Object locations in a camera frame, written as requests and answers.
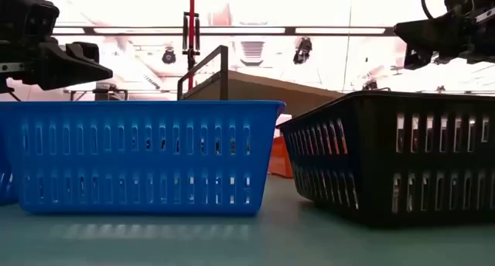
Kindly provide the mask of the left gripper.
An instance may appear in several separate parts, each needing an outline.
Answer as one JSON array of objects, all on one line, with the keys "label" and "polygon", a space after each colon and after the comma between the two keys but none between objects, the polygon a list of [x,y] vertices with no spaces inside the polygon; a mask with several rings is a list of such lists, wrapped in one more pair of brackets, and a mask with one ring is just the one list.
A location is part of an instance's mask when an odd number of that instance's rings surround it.
[{"label": "left gripper", "polygon": [[14,42],[0,40],[0,93],[10,93],[7,79],[54,90],[106,80],[113,71],[100,65],[97,44],[73,42],[61,49],[54,38]]}]

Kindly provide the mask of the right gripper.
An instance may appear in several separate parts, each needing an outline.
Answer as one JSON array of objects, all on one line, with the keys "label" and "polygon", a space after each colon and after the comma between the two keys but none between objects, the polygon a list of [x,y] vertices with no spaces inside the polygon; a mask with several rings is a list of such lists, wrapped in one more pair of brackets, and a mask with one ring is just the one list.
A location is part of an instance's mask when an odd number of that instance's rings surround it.
[{"label": "right gripper", "polygon": [[476,8],[463,3],[459,16],[448,12],[434,19],[399,22],[394,34],[406,43],[404,68],[417,70],[441,59],[456,57],[468,64],[495,63],[495,5]]}]

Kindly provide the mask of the green table mat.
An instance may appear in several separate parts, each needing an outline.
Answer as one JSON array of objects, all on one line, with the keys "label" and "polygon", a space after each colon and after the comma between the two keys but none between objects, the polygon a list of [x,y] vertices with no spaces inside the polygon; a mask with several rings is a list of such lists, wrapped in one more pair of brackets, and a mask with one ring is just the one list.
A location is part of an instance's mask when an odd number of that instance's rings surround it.
[{"label": "green table mat", "polygon": [[370,229],[271,177],[256,217],[34,216],[2,206],[0,266],[495,266],[495,226]]}]

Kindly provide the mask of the overhead light bar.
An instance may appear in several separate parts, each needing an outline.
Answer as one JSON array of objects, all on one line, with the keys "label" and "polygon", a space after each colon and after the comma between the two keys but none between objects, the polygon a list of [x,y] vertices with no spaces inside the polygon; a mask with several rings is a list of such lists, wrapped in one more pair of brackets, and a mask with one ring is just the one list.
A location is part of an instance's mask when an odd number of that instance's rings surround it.
[{"label": "overhead light bar", "polygon": [[[55,36],[182,36],[182,26],[57,26]],[[393,27],[373,26],[201,26],[201,36],[358,36],[391,37]]]}]

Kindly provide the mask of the blue plastic slotted basket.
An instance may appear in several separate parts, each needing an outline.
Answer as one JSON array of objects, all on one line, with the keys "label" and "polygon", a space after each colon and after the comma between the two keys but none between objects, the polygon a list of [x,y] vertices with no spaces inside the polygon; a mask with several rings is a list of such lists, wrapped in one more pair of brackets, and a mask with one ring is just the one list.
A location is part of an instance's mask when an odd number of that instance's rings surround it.
[{"label": "blue plastic slotted basket", "polygon": [[16,203],[19,198],[19,186],[11,160],[9,135],[7,122],[0,121],[0,206]]},{"label": "blue plastic slotted basket", "polygon": [[281,101],[1,102],[29,213],[259,211]]}]

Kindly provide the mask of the orange plastic slotted basket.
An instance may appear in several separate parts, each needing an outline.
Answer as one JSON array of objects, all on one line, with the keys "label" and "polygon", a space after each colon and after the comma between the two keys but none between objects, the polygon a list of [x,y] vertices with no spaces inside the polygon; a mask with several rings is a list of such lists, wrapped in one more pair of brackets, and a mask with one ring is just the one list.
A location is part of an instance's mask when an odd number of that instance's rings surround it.
[{"label": "orange plastic slotted basket", "polygon": [[293,178],[292,167],[287,148],[285,146],[285,140],[282,136],[273,139],[268,172],[286,179]]}]

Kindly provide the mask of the wooden shelf with black frame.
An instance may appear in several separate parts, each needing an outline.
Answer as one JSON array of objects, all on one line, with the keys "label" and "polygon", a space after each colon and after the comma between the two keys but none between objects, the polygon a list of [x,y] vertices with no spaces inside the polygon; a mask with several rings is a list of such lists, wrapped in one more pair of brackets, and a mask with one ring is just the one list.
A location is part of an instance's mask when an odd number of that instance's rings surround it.
[{"label": "wooden shelf with black frame", "polygon": [[[220,70],[201,84],[183,90],[183,85],[193,79],[196,72],[215,58],[220,59]],[[341,97],[338,91],[309,87],[267,77],[239,73],[229,69],[229,48],[220,45],[177,82],[179,101],[200,100],[270,100],[286,103],[285,113],[293,116],[304,114],[329,101]]]}]

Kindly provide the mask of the red desk lamp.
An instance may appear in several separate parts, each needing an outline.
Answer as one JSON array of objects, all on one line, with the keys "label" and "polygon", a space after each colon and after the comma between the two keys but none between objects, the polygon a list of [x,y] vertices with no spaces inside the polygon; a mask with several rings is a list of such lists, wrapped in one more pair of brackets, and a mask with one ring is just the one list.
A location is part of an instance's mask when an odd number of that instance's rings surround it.
[{"label": "red desk lamp", "polygon": [[187,70],[177,83],[177,97],[183,92],[183,82],[187,80],[188,88],[193,87],[194,73],[191,70],[196,65],[196,56],[200,55],[200,15],[195,10],[195,0],[189,0],[189,10],[183,13],[183,55],[187,57]]}]

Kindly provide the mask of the black plastic slotted basket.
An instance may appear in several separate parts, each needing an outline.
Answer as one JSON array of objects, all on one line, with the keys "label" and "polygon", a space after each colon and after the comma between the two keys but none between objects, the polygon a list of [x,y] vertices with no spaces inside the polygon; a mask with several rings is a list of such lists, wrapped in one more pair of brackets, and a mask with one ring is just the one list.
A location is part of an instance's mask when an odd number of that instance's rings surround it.
[{"label": "black plastic slotted basket", "polygon": [[495,97],[362,90],[280,125],[300,196],[368,226],[495,222]]}]

